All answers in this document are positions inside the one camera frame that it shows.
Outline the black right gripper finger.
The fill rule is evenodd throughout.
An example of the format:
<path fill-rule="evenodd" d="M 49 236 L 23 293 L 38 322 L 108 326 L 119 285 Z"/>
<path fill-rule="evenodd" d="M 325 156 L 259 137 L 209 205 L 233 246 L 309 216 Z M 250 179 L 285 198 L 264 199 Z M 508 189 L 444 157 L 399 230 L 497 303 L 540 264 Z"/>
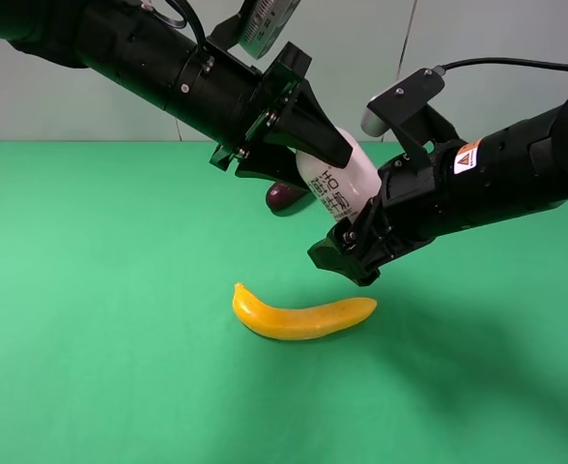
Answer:
<path fill-rule="evenodd" d="M 380 272 L 362 263 L 357 254 L 358 243 L 356 232 L 333 227 L 307 254 L 317 269 L 344 276 L 357 286 L 369 286 Z"/>

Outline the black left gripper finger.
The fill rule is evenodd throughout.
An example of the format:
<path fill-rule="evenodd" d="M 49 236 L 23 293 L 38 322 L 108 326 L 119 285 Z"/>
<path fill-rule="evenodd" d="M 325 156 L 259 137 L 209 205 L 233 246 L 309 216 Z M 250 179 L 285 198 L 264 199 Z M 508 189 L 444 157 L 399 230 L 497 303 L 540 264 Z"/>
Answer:
<path fill-rule="evenodd" d="M 293 153 L 250 153 L 239 161 L 235 175 L 239 178 L 253 178 L 308 191 L 296 165 Z"/>
<path fill-rule="evenodd" d="M 299 150 L 337 168 L 345 168 L 353 148 L 331 123 L 304 79 L 277 113 L 264 141 Z"/>

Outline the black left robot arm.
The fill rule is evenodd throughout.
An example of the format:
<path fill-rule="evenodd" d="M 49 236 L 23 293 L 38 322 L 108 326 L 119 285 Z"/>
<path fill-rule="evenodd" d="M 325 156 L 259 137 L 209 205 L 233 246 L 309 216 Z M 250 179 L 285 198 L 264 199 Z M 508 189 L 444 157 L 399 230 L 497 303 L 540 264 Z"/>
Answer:
<path fill-rule="evenodd" d="M 72 69 L 92 69 L 216 143 L 211 162 L 241 178 L 302 187 L 295 155 L 343 168 L 352 149 L 306 79 L 310 57 L 283 47 L 265 71 L 231 50 L 261 58 L 294 1 L 245 1 L 211 32 L 186 1 L 174 17 L 145 1 L 0 1 L 0 39 Z"/>

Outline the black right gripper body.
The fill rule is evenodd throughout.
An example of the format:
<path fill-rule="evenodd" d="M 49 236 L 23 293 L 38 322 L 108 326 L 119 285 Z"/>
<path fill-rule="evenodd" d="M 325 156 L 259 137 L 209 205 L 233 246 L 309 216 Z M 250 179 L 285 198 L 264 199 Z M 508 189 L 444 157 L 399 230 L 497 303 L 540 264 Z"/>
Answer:
<path fill-rule="evenodd" d="M 382 184 L 355 221 L 341 230 L 341 250 L 354 264 L 386 264 L 458 231 L 463 213 L 453 187 L 461 139 L 436 145 L 414 168 L 403 156 L 380 169 Z"/>

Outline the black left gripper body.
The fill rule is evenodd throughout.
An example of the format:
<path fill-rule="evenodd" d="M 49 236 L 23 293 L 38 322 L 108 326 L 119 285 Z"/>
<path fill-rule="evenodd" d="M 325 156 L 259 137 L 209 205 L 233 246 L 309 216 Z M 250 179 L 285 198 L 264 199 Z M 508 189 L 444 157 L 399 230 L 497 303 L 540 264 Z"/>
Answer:
<path fill-rule="evenodd" d="M 242 107 L 241 122 L 232 138 L 221 142 L 213 152 L 211 165 L 226 171 L 233 160 L 256 158 L 259 145 L 292 104 L 293 94 L 305 79 L 310 63 L 310 56 L 295 44 L 284 45 Z"/>

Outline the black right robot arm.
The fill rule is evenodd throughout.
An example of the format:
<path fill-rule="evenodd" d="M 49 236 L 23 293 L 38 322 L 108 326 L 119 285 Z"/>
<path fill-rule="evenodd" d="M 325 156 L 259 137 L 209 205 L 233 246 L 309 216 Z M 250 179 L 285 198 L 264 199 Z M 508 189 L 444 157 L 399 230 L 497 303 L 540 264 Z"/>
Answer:
<path fill-rule="evenodd" d="M 309 248 L 317 268 L 368 286 L 380 266 L 437 237 L 568 200 L 568 99 L 470 143 L 427 106 L 400 137 L 409 148 L 379 169 L 381 187 L 360 215 Z"/>

